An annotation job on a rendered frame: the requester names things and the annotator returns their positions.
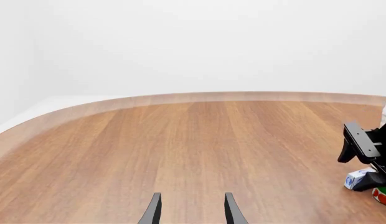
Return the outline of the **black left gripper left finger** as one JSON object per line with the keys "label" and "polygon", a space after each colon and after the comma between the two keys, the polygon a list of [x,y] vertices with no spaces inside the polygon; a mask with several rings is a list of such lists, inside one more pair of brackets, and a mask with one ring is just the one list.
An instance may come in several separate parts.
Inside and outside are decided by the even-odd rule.
{"label": "black left gripper left finger", "polygon": [[161,219],[161,194],[156,192],[138,224],[159,224]]}

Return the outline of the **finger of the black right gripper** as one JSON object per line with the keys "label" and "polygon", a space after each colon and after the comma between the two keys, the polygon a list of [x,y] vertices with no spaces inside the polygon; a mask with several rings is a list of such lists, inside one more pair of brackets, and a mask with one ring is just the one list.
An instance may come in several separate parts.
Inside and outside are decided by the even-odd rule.
{"label": "finger of the black right gripper", "polygon": [[340,163],[347,163],[350,160],[352,160],[354,157],[355,157],[354,148],[346,139],[344,139],[342,151],[339,157],[337,158],[337,161]]}
{"label": "finger of the black right gripper", "polygon": [[355,185],[355,191],[363,192],[378,187],[386,187],[386,173],[368,172],[363,177],[359,177]]}

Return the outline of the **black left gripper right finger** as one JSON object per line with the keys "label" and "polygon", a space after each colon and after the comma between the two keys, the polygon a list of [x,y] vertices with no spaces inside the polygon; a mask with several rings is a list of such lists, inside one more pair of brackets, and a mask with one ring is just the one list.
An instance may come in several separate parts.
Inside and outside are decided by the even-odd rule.
{"label": "black left gripper right finger", "polygon": [[225,193],[224,210],[227,224],[248,224],[231,192]]}

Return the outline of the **white and blue food box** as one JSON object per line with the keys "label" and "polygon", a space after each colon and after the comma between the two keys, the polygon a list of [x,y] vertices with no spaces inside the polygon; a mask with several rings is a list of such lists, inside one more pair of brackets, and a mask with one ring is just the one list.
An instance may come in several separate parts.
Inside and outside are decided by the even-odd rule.
{"label": "white and blue food box", "polygon": [[352,190],[361,180],[364,178],[366,173],[376,172],[375,169],[368,167],[366,169],[360,169],[347,174],[346,180],[344,182],[344,187]]}

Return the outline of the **red and green printed tin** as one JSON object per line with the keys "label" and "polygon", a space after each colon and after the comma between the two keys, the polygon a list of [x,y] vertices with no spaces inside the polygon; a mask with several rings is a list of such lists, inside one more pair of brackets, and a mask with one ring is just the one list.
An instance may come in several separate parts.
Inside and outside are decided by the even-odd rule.
{"label": "red and green printed tin", "polygon": [[373,198],[382,205],[386,205],[386,187],[377,187],[372,191]]}

